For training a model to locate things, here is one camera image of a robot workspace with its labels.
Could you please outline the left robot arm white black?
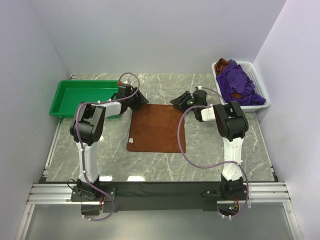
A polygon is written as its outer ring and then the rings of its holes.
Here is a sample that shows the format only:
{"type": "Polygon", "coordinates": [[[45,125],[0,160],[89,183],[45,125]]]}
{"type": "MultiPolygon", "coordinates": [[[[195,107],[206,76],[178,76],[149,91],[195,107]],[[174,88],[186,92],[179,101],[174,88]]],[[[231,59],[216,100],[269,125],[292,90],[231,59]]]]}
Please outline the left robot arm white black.
{"type": "Polygon", "coordinates": [[[97,200],[100,176],[97,169],[97,146],[106,118],[122,115],[128,108],[137,110],[149,101],[138,87],[121,83],[118,92],[105,102],[83,102],[79,105],[69,132],[79,153],[79,175],[73,193],[89,201],[97,200]]]}

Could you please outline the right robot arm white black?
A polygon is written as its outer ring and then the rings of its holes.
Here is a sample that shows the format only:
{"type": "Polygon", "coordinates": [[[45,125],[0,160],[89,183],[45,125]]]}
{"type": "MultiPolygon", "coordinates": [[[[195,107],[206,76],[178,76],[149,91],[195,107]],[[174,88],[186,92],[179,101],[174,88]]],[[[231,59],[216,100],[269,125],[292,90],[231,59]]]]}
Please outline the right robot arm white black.
{"type": "Polygon", "coordinates": [[[243,193],[247,180],[242,168],[242,146],[249,123],[237,101],[229,103],[209,105],[207,92],[196,89],[193,93],[184,92],[170,103],[182,112],[177,128],[178,146],[182,149],[180,130],[184,116],[193,111],[199,122],[215,121],[219,135],[223,140],[224,161],[216,163],[214,167],[223,166],[219,190],[210,190],[208,196],[219,196],[226,200],[243,193]]]}

